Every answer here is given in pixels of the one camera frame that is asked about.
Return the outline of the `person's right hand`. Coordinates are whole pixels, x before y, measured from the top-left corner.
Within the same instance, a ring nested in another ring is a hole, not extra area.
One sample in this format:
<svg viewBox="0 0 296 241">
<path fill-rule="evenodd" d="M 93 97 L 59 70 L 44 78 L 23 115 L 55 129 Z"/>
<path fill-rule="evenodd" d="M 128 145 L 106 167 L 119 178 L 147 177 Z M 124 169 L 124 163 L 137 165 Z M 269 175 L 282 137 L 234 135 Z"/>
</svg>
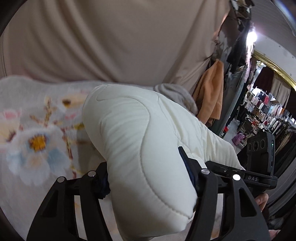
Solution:
<svg viewBox="0 0 296 241">
<path fill-rule="evenodd" d="M 255 202 L 259 206 L 260 211 L 263 211 L 263 209 L 265 208 L 265 206 L 266 206 L 266 204 L 268 202 L 268 199 L 269 199 L 269 195 L 267 193 L 259 194 L 255 198 Z"/>
</svg>

